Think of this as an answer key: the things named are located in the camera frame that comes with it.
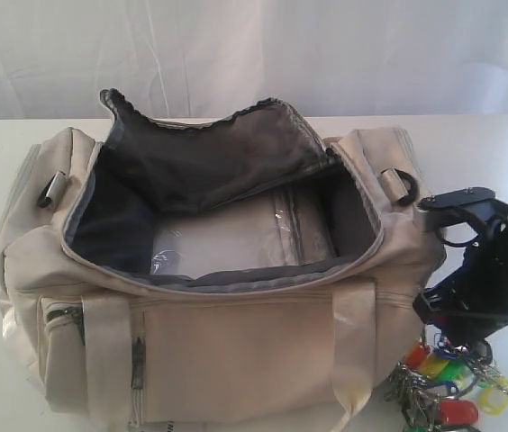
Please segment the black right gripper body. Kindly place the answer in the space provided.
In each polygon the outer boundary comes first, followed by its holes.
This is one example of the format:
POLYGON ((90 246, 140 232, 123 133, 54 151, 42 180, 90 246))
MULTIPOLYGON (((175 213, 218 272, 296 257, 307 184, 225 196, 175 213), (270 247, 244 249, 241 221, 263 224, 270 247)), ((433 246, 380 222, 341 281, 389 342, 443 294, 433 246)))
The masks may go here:
POLYGON ((417 295, 413 309, 455 346, 470 346, 508 326, 508 220, 468 248, 462 266, 417 295))

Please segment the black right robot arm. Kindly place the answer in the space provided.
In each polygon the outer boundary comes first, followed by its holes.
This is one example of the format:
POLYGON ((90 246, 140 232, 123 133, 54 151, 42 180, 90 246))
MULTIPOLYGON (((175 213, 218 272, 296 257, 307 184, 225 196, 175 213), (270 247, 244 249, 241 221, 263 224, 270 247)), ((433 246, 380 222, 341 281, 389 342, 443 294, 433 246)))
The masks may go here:
POLYGON ((472 346, 508 326, 508 204, 484 187, 421 199, 424 228, 444 245, 443 230, 467 224, 475 236, 460 243, 462 265, 418 294, 421 321, 445 333, 455 346, 472 346))

